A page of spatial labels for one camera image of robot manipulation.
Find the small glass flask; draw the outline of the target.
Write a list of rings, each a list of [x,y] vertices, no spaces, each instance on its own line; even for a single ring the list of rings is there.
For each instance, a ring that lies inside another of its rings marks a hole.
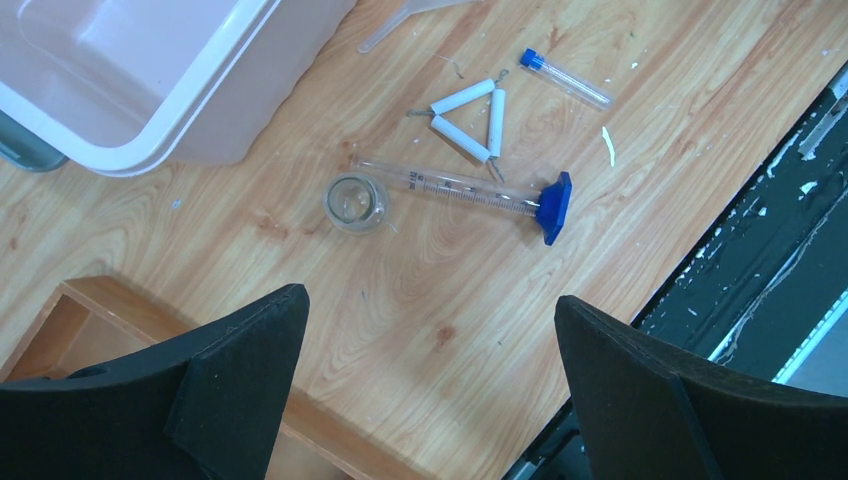
[[[391,200],[385,185],[376,178],[349,172],[330,182],[323,196],[323,207],[336,228],[364,235],[388,223]]]

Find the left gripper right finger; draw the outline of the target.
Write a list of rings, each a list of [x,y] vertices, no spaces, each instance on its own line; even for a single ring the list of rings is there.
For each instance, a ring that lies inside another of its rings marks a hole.
[[[580,298],[555,329],[596,479],[843,479],[847,401],[742,374]]]

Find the glass graduated tube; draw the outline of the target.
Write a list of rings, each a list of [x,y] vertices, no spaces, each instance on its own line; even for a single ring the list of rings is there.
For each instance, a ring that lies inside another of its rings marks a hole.
[[[398,165],[358,155],[356,171],[368,174],[395,190],[430,194],[491,206],[501,210],[534,216],[540,207],[541,193],[424,167]]]

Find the blue capped tube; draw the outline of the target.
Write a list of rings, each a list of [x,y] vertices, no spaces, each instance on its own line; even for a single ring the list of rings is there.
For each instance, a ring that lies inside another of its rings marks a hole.
[[[521,55],[519,64],[544,81],[561,88],[599,110],[607,110],[613,104],[613,98],[590,82],[551,64],[544,56],[531,48]]]

